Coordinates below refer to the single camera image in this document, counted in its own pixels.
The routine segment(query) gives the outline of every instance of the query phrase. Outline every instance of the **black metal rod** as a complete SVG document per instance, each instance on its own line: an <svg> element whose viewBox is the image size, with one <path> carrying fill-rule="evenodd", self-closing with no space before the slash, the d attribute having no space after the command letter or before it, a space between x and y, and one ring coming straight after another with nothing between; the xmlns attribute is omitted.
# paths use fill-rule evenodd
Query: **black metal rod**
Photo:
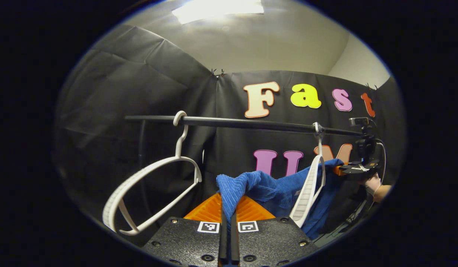
<svg viewBox="0 0 458 267"><path fill-rule="evenodd" d="M151 121L153 123L173 123L174 116L153 116L153 115L131 115L126 116L125 120L128 121ZM182 125L193 126L211 126L211 127L227 127L227 128L242 128L242 129L263 129L263 130L277 130L289 132L309 132L316 133L315 126L301 125L295 123L280 123L270 121L255 121L255 120L242 120L242 119L223 119L212 117L191 117L183 116L180 119ZM351 135L362 136L362 132L353 132L347 130L325 128L324 133L327 135Z"/></svg>

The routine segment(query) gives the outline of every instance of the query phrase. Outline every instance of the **white wall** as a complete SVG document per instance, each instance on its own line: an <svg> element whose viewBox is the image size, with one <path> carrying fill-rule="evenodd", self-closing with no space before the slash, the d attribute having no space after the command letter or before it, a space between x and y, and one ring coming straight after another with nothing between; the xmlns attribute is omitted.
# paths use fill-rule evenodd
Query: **white wall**
<svg viewBox="0 0 458 267"><path fill-rule="evenodd" d="M349 35L343 53L328 75L362 85L368 83L373 89L376 89L375 86L383 85L390 77L389 71L376 54L352 34Z"/></svg>

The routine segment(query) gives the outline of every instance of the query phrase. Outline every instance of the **blue cloth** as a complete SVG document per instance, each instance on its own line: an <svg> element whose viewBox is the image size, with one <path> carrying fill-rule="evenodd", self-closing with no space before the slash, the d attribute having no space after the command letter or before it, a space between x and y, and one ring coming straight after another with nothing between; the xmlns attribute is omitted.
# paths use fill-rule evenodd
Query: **blue cloth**
<svg viewBox="0 0 458 267"><path fill-rule="evenodd" d="M328 217L328 208L334 196L343 184L343 179L334 174L331 169L343 165L339 159L325 162L326 184L308 213L302 230L311 240L318 237L318 231L323 227ZM290 214L298 196L295 193L302 189L310 167L296 174L274 179L262 171L245 172L236 178L220 174L216 177L217 186L222 198L222 209L230 225L230 220L239 200L244 194L257 201L275 217L286 217ZM317 191L321 184L321 164L318 165Z"/></svg>

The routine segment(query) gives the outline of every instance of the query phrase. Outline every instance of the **ceiling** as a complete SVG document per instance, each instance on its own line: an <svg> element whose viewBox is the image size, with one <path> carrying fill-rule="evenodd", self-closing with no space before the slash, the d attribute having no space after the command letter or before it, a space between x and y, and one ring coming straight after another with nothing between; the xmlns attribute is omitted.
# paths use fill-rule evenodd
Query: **ceiling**
<svg viewBox="0 0 458 267"><path fill-rule="evenodd" d="M288 70L327 75L350 33L294 0L262 0L264 14L227 15L181 25L171 13L188 0L146 7L124 23L173 42L219 73Z"/></svg>

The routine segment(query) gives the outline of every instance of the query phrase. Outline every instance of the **orange gripper part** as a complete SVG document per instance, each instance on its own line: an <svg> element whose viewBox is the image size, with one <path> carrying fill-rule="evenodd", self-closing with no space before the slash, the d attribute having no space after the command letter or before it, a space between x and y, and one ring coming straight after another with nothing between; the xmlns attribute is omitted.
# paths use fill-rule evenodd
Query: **orange gripper part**
<svg viewBox="0 0 458 267"><path fill-rule="evenodd" d="M199 204L184 218L189 220L207 221L210 223L221 222L221 208L222 208L221 194L216 193L210 198L206 199L203 203Z"/></svg>
<svg viewBox="0 0 458 267"><path fill-rule="evenodd" d="M260 206L256 201L248 196L242 196L236 207L236 220L253 221L253 220L268 220L275 218L272 213L269 213L263 206Z"/></svg>

